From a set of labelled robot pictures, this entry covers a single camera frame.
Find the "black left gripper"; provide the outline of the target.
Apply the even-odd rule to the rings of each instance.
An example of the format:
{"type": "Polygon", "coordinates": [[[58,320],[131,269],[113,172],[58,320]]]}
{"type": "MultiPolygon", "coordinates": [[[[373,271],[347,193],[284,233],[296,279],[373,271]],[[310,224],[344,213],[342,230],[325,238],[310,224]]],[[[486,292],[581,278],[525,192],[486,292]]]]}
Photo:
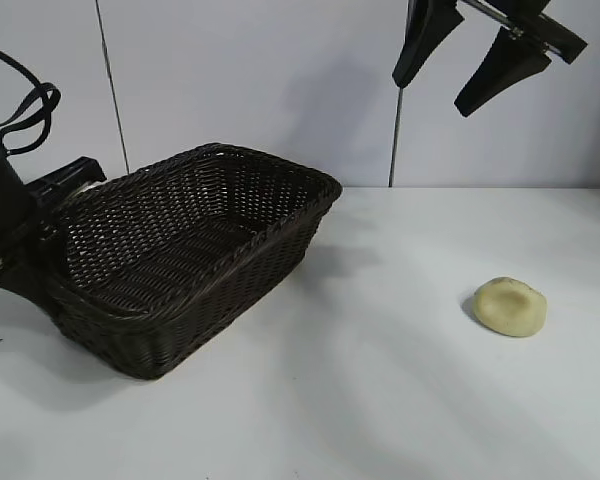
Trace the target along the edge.
{"type": "Polygon", "coordinates": [[[0,289],[36,305],[54,324],[61,307],[46,280],[59,235],[36,233],[72,195],[105,180],[97,160],[81,157],[25,184],[0,151],[0,289]]]}

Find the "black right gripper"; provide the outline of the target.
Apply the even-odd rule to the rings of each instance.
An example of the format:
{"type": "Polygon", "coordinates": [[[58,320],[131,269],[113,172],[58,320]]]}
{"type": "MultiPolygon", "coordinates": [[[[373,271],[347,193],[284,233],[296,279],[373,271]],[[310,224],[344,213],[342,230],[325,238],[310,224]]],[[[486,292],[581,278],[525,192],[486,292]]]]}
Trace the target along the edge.
{"type": "MultiPolygon", "coordinates": [[[[463,117],[469,117],[514,84],[542,73],[551,63],[545,50],[572,64],[588,46],[584,39],[544,13],[549,0],[463,3],[504,26],[454,101],[463,117]]],[[[463,21],[454,0],[408,2],[404,44],[392,73],[399,89],[412,82],[433,51],[463,21]]]]}

